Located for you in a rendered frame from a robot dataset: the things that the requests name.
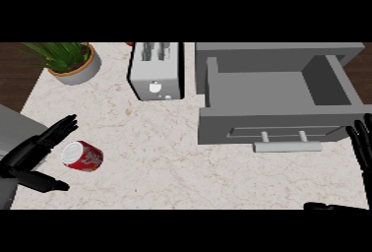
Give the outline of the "silver toaster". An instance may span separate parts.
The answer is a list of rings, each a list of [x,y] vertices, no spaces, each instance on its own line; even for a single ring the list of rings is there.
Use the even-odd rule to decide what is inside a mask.
[[[135,42],[126,80],[140,101],[183,99],[183,43]]]

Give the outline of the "grey drawer front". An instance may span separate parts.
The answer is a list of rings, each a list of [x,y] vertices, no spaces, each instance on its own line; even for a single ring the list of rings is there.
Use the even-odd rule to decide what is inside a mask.
[[[320,105],[305,108],[271,107],[199,110],[197,144],[252,144],[265,132],[271,142],[298,142],[299,132],[307,139],[336,142],[346,137],[343,128],[363,114],[372,113],[372,105]]]

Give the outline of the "grey plant pot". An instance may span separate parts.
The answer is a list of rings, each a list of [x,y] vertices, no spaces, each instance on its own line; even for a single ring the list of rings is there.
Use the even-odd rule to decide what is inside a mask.
[[[66,73],[56,73],[53,70],[47,70],[54,78],[70,86],[85,83],[95,76],[101,66],[101,60],[93,45],[88,42],[82,42],[82,45],[85,45],[90,50],[90,56],[84,64]]]

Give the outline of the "grey cabinet housing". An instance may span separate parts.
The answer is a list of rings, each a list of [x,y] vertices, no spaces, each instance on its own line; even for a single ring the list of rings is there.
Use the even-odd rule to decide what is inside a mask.
[[[224,73],[301,72],[314,56],[332,55],[343,66],[363,48],[361,42],[196,42],[196,94],[205,93],[211,57],[222,64]]]

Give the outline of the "grey open drawer box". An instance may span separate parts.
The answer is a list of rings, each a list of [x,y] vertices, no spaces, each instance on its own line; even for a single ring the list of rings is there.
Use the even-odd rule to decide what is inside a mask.
[[[296,65],[240,64],[234,70],[208,59],[205,96],[212,108],[289,110],[363,103],[333,55],[315,55]]]

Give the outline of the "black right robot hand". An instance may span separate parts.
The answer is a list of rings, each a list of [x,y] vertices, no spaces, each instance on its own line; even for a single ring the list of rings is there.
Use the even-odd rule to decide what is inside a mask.
[[[358,163],[367,210],[372,211],[372,114],[366,113],[361,120],[355,120],[345,127],[352,153]]]

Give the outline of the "green leafy plant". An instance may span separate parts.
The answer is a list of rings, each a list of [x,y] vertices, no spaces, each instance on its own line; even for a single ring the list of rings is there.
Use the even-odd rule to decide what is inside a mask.
[[[70,73],[78,70],[93,58],[93,47],[88,42],[23,42],[25,49],[17,51],[32,55],[39,66],[56,74]]]

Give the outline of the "red soda can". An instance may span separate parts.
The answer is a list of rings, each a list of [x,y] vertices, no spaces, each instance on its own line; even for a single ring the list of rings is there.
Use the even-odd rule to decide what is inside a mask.
[[[84,141],[75,141],[63,148],[60,161],[67,168],[91,172],[103,163],[103,152]]]

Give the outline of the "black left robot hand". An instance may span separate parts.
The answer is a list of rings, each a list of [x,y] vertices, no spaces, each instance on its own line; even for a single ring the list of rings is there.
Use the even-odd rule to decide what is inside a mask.
[[[0,177],[16,178],[19,184],[35,191],[66,191],[69,185],[35,171],[53,147],[76,130],[76,115],[66,115],[39,134],[26,139],[0,160]]]

